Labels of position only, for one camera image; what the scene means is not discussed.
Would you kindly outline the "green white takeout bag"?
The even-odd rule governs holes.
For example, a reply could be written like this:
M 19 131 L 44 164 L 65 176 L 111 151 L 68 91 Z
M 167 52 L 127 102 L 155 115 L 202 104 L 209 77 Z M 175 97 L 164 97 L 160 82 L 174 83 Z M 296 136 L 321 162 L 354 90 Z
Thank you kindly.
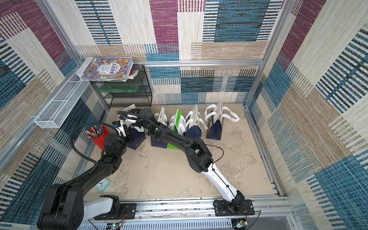
M 184 136 L 185 131 L 186 131 L 185 124 L 186 124 L 186 120 L 184 116 L 182 115 L 182 111 L 180 109 L 177 109 L 176 113 L 171 117 L 169 121 L 169 128 L 173 132 L 181 136 Z

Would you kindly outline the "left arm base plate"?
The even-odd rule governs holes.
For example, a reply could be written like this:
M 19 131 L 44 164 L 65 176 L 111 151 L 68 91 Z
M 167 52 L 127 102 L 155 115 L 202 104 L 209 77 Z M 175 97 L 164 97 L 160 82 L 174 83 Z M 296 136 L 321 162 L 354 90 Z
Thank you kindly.
M 94 217 L 95 220 L 117 220 L 117 219 L 134 219 L 136 215 L 137 203 L 124 203 L 120 201 L 116 195 L 101 195 L 100 198 L 110 198 L 112 207 L 107 213 Z

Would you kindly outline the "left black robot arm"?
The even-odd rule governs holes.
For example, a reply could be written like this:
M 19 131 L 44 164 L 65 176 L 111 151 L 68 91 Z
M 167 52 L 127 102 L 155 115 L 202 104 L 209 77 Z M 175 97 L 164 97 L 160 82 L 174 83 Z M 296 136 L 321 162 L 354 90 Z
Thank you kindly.
M 117 196 L 103 196 L 91 207 L 83 200 L 93 187 L 118 170 L 127 144 L 134 140 L 130 127 L 120 126 L 116 130 L 105 137 L 105 150 L 91 169 L 64 184 L 54 184 L 48 189 L 38 218 L 38 229 L 76 230 L 85 220 L 99 215 L 108 219 L 121 217 L 122 210 Z

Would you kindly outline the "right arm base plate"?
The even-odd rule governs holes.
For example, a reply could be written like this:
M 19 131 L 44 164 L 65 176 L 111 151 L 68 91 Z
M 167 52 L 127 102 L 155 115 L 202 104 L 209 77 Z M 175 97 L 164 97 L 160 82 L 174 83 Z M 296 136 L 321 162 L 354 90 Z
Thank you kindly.
M 241 204 L 233 204 L 226 200 L 214 200 L 213 206 L 217 217 L 254 215 L 254 205 L 250 199 L 245 199 Z

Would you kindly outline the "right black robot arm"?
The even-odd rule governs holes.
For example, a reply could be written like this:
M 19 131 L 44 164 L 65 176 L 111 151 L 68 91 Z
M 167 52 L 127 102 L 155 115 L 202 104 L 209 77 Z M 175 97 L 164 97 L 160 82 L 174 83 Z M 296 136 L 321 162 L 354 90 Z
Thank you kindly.
M 150 137 L 183 151 L 189 166 L 212 182 L 228 203 L 231 212 L 242 209 L 244 195 L 222 175 L 210 150 L 201 138 L 187 138 L 174 132 L 167 125 L 158 122 L 149 108 L 119 111 L 117 114 L 126 120 L 131 120 L 133 125 L 145 128 Z

